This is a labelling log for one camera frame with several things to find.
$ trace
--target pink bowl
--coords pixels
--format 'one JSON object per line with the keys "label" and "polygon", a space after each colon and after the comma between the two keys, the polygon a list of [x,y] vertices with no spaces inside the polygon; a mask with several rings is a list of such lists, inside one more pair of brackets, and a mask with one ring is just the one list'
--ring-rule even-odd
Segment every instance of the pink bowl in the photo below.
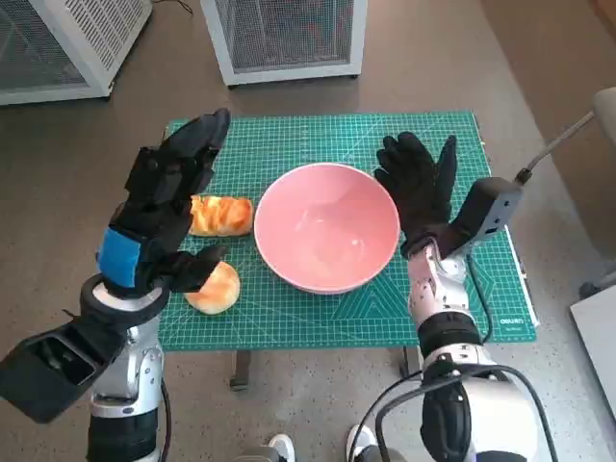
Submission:
{"label": "pink bowl", "polygon": [[266,191],[254,219],[261,256],[287,282],[314,294],[367,283],[398,246],[396,205],[363,171],[340,164],[291,170]]}

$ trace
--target green cutting mat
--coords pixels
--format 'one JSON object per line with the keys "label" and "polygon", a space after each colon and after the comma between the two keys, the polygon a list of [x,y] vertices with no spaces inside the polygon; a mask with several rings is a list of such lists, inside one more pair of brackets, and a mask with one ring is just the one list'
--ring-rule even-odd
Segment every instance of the green cutting mat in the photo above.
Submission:
{"label": "green cutting mat", "polygon": [[[173,121],[167,134],[184,121]],[[207,193],[250,197],[255,204],[280,175],[314,162],[338,162],[367,172],[376,167],[375,152],[383,136],[415,132],[437,154],[448,135],[458,138],[458,173],[454,212],[473,181],[490,170],[470,112],[364,114],[235,118],[216,163]],[[408,316],[406,263],[396,254],[370,284],[344,295],[301,292],[271,272],[252,236],[197,238],[182,248],[196,252],[224,243],[225,260],[242,279],[240,300],[227,312],[208,317],[173,295],[163,312],[160,338],[166,350],[312,347],[388,347],[416,345]],[[535,339],[528,302],[514,253],[505,233],[475,251],[477,271],[493,311],[494,342]],[[485,332],[473,285],[467,280],[471,307]]]}

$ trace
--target bread roll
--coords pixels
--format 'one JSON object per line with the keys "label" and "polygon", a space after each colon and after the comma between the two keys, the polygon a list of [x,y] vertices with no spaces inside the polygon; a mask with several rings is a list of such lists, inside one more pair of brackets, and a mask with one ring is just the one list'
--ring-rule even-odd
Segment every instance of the bread roll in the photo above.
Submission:
{"label": "bread roll", "polygon": [[252,228],[253,207],[245,198],[194,195],[191,214],[195,236],[241,236]]}
{"label": "bread roll", "polygon": [[220,262],[199,292],[186,293],[189,304],[206,315],[231,308],[240,296],[240,276],[228,263]]}

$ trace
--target shoe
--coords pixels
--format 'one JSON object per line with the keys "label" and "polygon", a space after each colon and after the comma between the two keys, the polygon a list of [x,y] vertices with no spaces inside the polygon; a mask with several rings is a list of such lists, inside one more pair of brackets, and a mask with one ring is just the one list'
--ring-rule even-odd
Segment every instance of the shoe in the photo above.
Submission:
{"label": "shoe", "polygon": [[[353,444],[353,438],[355,438],[355,433],[357,433],[358,429],[359,425],[354,425],[348,432],[348,437],[346,437],[345,462],[347,462],[350,445]],[[364,425],[362,427],[362,431],[359,433],[359,438],[357,438],[357,445],[355,445],[355,453],[353,454],[353,458],[361,454],[362,450],[364,450],[366,446],[376,446],[376,437],[374,436],[374,433],[372,433],[372,430]]]}
{"label": "shoe", "polygon": [[295,462],[295,448],[293,447],[293,441],[288,435],[279,433],[269,440],[268,446],[276,449],[287,462]]}

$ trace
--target metal mesh panel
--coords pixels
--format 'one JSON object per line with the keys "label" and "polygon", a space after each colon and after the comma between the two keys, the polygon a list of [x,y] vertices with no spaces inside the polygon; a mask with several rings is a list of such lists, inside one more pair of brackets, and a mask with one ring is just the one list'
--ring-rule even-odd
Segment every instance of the metal mesh panel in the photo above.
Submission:
{"label": "metal mesh panel", "polygon": [[85,82],[27,0],[0,0],[0,90]]}
{"label": "metal mesh panel", "polygon": [[143,13],[142,0],[65,0],[65,4],[101,63],[110,69]]}
{"label": "metal mesh panel", "polygon": [[350,60],[353,0],[216,0],[235,72]]}

